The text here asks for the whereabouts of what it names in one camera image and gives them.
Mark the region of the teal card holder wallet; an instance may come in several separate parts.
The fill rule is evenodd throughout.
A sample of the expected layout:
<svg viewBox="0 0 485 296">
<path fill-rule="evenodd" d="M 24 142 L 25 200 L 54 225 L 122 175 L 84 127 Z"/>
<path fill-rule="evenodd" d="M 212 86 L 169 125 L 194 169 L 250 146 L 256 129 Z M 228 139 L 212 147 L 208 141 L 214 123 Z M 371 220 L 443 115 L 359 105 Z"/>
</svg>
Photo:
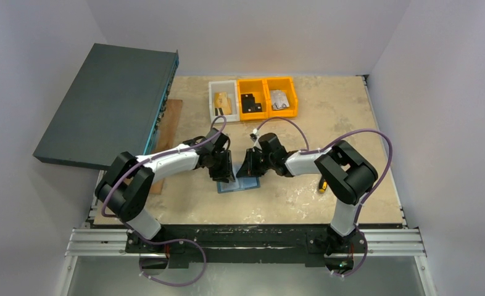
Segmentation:
<svg viewBox="0 0 485 296">
<path fill-rule="evenodd" d="M 224 183 L 217 181 L 217 192 L 219 194 L 258 189 L 260 187 L 259 177 L 235 177 L 234 182 Z"/>
</svg>

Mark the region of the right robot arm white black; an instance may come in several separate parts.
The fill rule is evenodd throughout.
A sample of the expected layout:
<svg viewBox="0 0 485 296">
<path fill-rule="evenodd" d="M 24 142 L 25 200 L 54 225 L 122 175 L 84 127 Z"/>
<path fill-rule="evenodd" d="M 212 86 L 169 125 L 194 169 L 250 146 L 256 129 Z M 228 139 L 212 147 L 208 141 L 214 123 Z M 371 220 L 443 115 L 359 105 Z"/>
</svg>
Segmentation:
<svg viewBox="0 0 485 296">
<path fill-rule="evenodd" d="M 376 187 L 379 174 L 354 147 L 340 140 L 315 152 L 287 151 L 275 133 L 253 139 L 238 178 L 258 178 L 269 170 L 287 178 L 320 175 L 337 198 L 330 234 L 347 237 L 355 232 L 360 204 Z"/>
</svg>

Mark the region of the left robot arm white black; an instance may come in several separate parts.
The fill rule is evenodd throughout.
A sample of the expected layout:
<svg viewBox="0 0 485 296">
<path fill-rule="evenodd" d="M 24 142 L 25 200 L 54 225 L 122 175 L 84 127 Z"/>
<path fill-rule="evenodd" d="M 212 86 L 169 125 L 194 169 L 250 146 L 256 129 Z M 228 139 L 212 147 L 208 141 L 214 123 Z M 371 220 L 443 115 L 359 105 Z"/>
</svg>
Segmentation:
<svg viewBox="0 0 485 296">
<path fill-rule="evenodd" d="M 101 181 L 94 195 L 116 218 L 147 240 L 162 229 L 160 222 L 150 214 L 145 204 L 154 182 L 166 177 L 207 168 L 215 182 L 235 181 L 230 138 L 216 128 L 206 136 L 187 140 L 173 149 L 152 155 L 119 154 Z"/>
</svg>

